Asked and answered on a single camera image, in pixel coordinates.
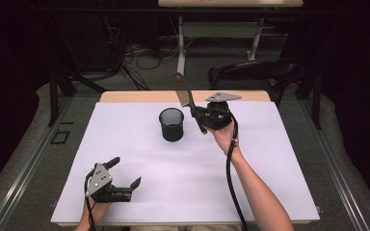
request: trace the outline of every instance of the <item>black chair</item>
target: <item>black chair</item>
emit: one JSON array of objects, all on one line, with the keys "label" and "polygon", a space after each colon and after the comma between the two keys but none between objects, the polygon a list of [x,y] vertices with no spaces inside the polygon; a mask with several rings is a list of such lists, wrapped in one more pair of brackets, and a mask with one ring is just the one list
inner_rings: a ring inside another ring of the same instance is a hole
[{"label": "black chair", "polygon": [[307,73],[297,59],[249,61],[209,69],[210,90],[265,90],[277,107],[285,89]]}]

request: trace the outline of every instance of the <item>desk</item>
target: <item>desk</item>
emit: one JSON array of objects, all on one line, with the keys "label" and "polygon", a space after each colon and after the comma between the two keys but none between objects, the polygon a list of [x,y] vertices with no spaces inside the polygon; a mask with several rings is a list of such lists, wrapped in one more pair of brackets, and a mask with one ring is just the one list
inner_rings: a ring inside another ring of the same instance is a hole
[{"label": "desk", "polygon": [[[158,0],[160,7],[176,8],[294,8],[301,7],[303,0]],[[248,59],[255,59],[262,32],[263,19],[257,22],[184,22],[179,17],[179,58],[177,72],[185,72],[184,37],[253,38]]]},{"label": "desk", "polygon": [[[241,147],[248,162],[293,221],[318,220],[275,104],[265,91],[227,92],[248,100],[229,101],[240,124]],[[205,104],[201,100],[213,93],[193,91],[200,106]],[[102,224],[240,223],[226,184],[225,155],[211,135],[200,132],[188,108],[182,109],[184,137],[177,142],[163,140],[158,115],[168,107],[180,108],[175,100],[174,91],[105,92],[92,113],[51,221],[75,225],[83,208],[85,176],[94,163],[120,156],[121,162],[109,170],[113,185],[127,187],[139,176],[142,183],[131,202],[112,205]],[[232,170],[231,174],[245,218],[254,222],[236,172]]]}]

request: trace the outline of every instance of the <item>black mesh cup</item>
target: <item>black mesh cup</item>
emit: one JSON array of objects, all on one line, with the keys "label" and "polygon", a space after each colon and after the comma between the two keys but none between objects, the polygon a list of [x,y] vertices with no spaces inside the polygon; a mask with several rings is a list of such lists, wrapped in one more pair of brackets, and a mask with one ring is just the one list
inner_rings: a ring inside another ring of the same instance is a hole
[{"label": "black mesh cup", "polygon": [[176,108],[168,108],[159,115],[162,136],[166,141],[179,141],[184,135],[184,114]]}]

